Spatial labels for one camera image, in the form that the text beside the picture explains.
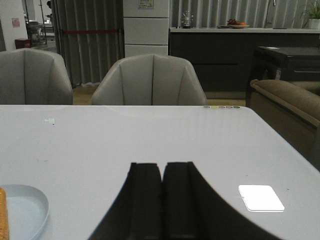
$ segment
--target countertop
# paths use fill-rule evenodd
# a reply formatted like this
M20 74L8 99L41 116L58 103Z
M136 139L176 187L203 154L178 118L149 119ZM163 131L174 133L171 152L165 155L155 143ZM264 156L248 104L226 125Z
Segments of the countertop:
M272 34L320 34L320 29L302 29L302 28L217 28L217 27L193 27L193 28L176 28L170 27L171 33L272 33Z

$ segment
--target floor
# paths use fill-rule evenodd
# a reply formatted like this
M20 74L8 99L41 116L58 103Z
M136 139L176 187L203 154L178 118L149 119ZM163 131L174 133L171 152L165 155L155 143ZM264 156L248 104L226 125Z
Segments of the floor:
M73 105L91 105L91 97L98 86L80 85L73 89ZM208 105L245 106L245 99L208 99Z

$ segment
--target white plate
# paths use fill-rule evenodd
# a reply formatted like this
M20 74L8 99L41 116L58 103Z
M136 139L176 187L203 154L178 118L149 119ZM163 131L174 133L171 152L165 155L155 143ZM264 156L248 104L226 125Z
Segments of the white plate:
M8 184L0 187L6 192L10 240L36 240L49 215L46 195L27 185Z
M229 24L229 27L232 27L233 29L243 29L243 28L248 28L250 25L232 25Z

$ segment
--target gray leather chair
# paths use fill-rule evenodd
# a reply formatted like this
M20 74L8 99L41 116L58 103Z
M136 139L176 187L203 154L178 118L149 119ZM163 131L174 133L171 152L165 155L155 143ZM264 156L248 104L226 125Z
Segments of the gray leather chair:
M63 58L32 48L0 52L0 104L72 105Z
M207 105L191 63L145 54L118 60L92 96L92 105Z

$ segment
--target black cabinet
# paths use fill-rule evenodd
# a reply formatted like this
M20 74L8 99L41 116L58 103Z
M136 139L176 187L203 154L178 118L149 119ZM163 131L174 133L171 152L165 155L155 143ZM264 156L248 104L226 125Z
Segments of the black cabinet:
M169 54L192 63L205 92L244 93L258 46L319 47L319 36L318 33L171 32Z

